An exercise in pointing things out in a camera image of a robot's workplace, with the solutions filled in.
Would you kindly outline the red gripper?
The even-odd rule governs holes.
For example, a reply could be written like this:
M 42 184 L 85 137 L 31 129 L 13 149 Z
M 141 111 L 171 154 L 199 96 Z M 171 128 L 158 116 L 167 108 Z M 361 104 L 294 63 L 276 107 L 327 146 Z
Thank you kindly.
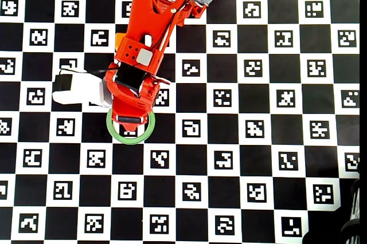
M 158 97 L 160 83 L 169 84 L 158 77 L 160 63 L 146 68 L 141 64 L 111 63 L 104 80 L 112 94 L 112 120 L 125 131 L 135 132 L 148 122 L 148 114 Z

